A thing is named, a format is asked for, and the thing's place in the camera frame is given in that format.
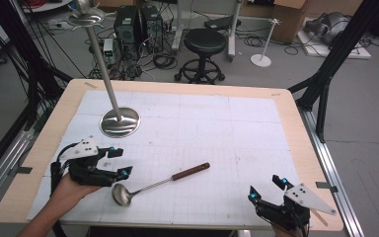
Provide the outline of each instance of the gray floor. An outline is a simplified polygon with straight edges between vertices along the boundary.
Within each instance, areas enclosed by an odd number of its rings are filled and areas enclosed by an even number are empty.
[[[55,18],[60,17],[60,12],[54,14]],[[51,14],[41,17],[54,18]],[[190,26],[194,28],[203,21],[204,17],[194,15]],[[264,21],[260,20],[242,21],[241,29],[254,30],[264,26]],[[92,55],[84,43],[87,38],[85,32],[62,32],[54,37],[87,75],[92,69]],[[49,42],[49,47],[58,68],[74,77],[82,77],[55,43]],[[241,39],[237,39],[237,55],[232,62],[227,59],[226,52],[213,57],[226,75],[226,79],[217,82],[217,86],[288,88],[312,76],[324,61],[321,57],[305,55],[301,48],[296,55],[289,55],[284,50],[285,46],[270,44],[267,56],[271,58],[272,65],[260,68],[251,63],[250,57],[263,49],[246,46]],[[364,234],[379,236],[379,47],[371,45],[367,50],[372,55],[370,60],[348,59],[331,84],[325,135]],[[189,57],[195,56],[181,47],[175,69],[152,70],[149,73],[154,78],[143,73],[136,80],[176,83],[173,75]],[[0,139],[24,108],[26,96],[23,93],[12,64],[0,64]],[[11,178],[8,178],[0,190],[0,198],[10,183]],[[18,224],[0,224],[0,236],[14,236],[21,228],[22,225]],[[85,233],[83,227],[70,226],[67,229],[69,236],[84,236]],[[311,236],[345,235],[344,232],[311,233]],[[253,232],[253,236],[272,234]]]

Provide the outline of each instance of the white bracket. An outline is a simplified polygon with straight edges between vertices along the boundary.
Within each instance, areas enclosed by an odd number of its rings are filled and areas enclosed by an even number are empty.
[[[337,214],[337,211],[335,209],[331,208],[304,184],[294,186],[293,188],[287,190],[285,192],[285,195],[301,206],[320,210],[331,215]]]
[[[60,160],[66,161],[66,160],[71,160],[71,159],[84,158],[88,156],[97,155],[98,147],[92,137],[93,136],[83,139],[77,145],[67,149],[60,156]]]

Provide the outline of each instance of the human hand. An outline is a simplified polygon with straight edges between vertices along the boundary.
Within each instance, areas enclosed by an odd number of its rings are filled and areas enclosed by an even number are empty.
[[[61,179],[47,204],[17,236],[45,237],[58,219],[75,207],[86,195],[100,188],[95,186],[80,186],[72,181],[69,173],[67,173]]]
[[[97,186],[81,186],[72,181],[69,173],[63,176],[56,190],[51,195],[47,205],[56,207],[61,216],[71,210],[82,198],[91,194],[101,187]]]

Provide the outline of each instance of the black mount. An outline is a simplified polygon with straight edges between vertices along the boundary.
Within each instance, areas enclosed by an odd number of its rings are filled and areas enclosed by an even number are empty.
[[[296,101],[297,107],[303,111],[311,112],[313,104],[320,98],[316,133],[323,143],[325,142],[324,126],[331,81],[378,15],[379,0],[364,0],[319,70],[312,77],[288,88],[291,93],[307,88],[301,98]]]

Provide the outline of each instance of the ladle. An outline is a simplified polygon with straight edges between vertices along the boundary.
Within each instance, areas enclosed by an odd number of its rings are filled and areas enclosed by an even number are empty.
[[[153,187],[156,187],[156,186],[159,186],[159,185],[162,185],[164,183],[167,183],[169,181],[176,181],[176,180],[179,180],[183,177],[186,177],[186,176],[189,176],[189,175],[192,175],[192,174],[195,174],[199,171],[202,171],[202,170],[206,170],[210,167],[210,164],[207,162],[207,163],[204,163],[202,165],[199,165],[199,166],[195,166],[193,168],[190,168],[188,170],[185,170],[185,171],[182,171],[178,174],[175,174],[173,175],[171,178],[167,179],[167,180],[164,180],[164,181],[161,181],[159,183],[156,183],[154,185],[151,185],[151,186],[148,186],[146,188],[143,188],[141,190],[138,190],[136,192],[133,192],[133,193],[130,193],[124,185],[122,184],[116,184],[114,187],[113,187],[113,199],[115,200],[115,202],[119,205],[124,205],[124,206],[129,206],[131,204],[131,199],[137,195],[138,193],[140,192],[143,192],[145,190],[148,190],[148,189],[151,189]]]

